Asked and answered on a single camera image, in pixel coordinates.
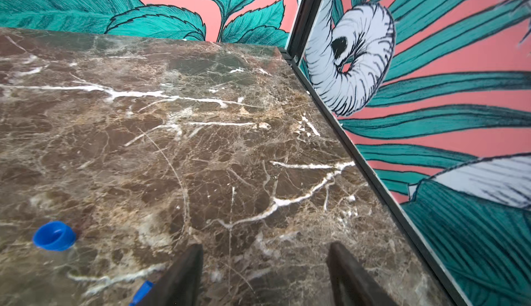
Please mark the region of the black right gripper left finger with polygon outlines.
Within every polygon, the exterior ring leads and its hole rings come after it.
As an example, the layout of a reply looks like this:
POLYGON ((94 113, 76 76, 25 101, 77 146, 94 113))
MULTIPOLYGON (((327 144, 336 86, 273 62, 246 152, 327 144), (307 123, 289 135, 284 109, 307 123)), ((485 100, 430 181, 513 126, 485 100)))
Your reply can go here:
POLYGON ((203 245, 193 244, 137 305, 198 305, 202 271, 203 245))

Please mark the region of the blue rubber stopper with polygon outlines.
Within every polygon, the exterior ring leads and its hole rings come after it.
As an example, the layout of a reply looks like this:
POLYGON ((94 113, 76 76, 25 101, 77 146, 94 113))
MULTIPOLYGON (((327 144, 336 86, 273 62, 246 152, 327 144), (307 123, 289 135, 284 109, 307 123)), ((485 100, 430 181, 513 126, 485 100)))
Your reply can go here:
POLYGON ((46 223, 33 236, 33 244, 47 251, 63 252, 71 248, 77 240, 71 227, 61 221, 46 223))
POLYGON ((134 297, 132 298, 131 302, 129 303, 129 306, 137 306, 141 300, 148 295, 148 293, 153 288, 154 284, 150 281, 145 281, 140 288, 135 293, 134 297))

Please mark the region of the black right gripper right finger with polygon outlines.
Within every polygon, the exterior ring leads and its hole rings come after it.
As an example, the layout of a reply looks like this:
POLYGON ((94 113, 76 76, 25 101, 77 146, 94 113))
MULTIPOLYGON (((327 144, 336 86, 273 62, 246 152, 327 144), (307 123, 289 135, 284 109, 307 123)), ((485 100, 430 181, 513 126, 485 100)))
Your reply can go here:
POLYGON ((397 306, 341 242, 330 244, 326 264, 334 305, 397 306))

